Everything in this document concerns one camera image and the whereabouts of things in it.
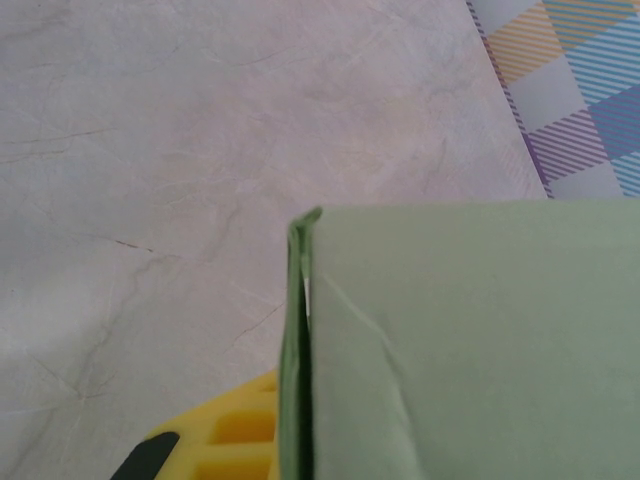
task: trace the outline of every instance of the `yellow object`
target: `yellow object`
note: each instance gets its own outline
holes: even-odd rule
[[[180,435],[155,480],[279,480],[276,385],[267,373],[152,431]]]

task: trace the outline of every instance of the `countertop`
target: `countertop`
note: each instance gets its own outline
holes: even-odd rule
[[[275,366],[316,204],[544,198],[462,0],[0,6],[0,477]]]

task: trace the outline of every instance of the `checkered cloth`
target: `checkered cloth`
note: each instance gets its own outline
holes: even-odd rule
[[[640,196],[640,0],[468,0],[551,198]]]

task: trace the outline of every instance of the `striped pattern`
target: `striped pattern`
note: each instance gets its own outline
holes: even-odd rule
[[[482,43],[484,44],[484,48],[487,51],[487,55],[489,55],[489,60],[491,60],[491,64],[493,65],[493,69],[496,71],[496,75],[498,76],[498,80],[500,81],[500,86],[502,87],[502,90],[504,91],[504,95],[507,97],[507,103],[509,103],[509,107],[511,107],[511,112],[513,113],[513,117],[516,120],[516,123],[518,124],[518,128],[520,129],[520,131],[522,133],[525,132],[525,128],[524,128],[524,122],[522,121],[522,117],[520,117],[520,114],[518,113],[518,109],[516,108],[516,104],[513,101],[513,97],[511,96],[511,92],[509,92],[509,88],[507,87],[507,82],[504,78],[504,76],[502,75],[502,73],[500,72],[500,68],[498,67],[498,62],[496,61],[496,57],[493,53],[493,50],[491,49],[491,45],[489,44],[489,41],[487,39],[487,36],[484,33],[484,30],[482,29],[482,25],[480,25],[480,20],[478,20],[478,15],[476,14],[476,10],[475,8],[473,8],[473,5],[471,4],[471,2],[469,0],[467,0],[467,7],[469,8],[469,11],[471,12],[471,17],[473,18],[473,23],[475,24],[476,28],[478,29],[478,33],[480,34],[480,38],[482,39]]]
[[[542,3],[498,29],[487,41],[507,84],[564,53]]]
[[[528,134],[545,180],[557,180],[608,161],[591,116],[574,113]]]
[[[627,197],[640,196],[640,153],[633,152],[611,160],[613,171]]]
[[[542,168],[542,165],[540,164],[540,159],[538,158],[538,152],[536,152],[536,149],[534,148],[533,144],[531,143],[531,138],[529,138],[529,135],[526,133],[522,133],[522,139],[524,140],[524,144],[527,147],[527,150],[529,151],[529,155],[531,155],[531,160],[533,161],[533,166],[536,167],[536,172],[538,173],[538,176],[540,177],[540,181],[542,182],[543,185],[547,185],[549,183],[549,179],[547,178],[547,175],[544,172],[544,169]]]
[[[549,198],[555,198],[555,197],[553,196],[553,191],[551,190],[551,187],[550,187],[548,184],[543,183],[543,184],[542,184],[542,186],[544,187],[544,191],[547,193],[547,197],[549,197]]]
[[[631,16],[629,2],[602,0],[544,0],[560,44],[570,50]]]
[[[609,158],[640,151],[640,85],[589,107]]]
[[[640,18],[634,15],[566,53],[587,105],[640,83]]]

